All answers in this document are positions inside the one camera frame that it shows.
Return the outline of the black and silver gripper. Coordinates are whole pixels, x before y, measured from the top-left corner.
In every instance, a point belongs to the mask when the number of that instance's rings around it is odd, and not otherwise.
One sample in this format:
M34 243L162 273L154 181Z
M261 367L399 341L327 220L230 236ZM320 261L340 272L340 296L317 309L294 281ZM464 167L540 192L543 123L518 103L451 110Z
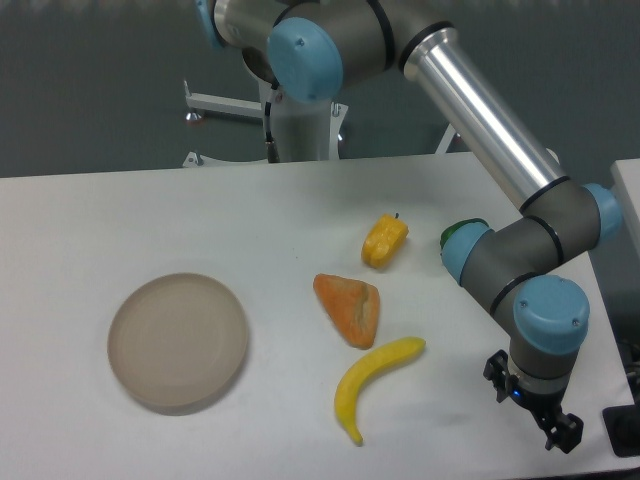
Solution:
M508 354L498 350L485 363L484 378L492 383L496 401L510 398L532 413L538 427L545 433L545 449L559 449L569 454L582 440L584 422L562 409L562 401L570 375L544 379L534 377L515 363L508 363Z

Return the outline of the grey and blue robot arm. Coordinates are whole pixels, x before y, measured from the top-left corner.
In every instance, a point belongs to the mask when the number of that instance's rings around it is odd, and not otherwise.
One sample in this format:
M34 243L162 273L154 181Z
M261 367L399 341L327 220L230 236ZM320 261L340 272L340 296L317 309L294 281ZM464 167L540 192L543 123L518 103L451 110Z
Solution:
M561 402L590 307L554 270L619 229L614 194L565 174L425 1L200 1L196 10L212 45L255 53L297 102L330 100L391 68L424 89L521 215L499 231L461 221L441 237L450 275L510 338L484 376L532 414L548 448L573 450L583 423Z

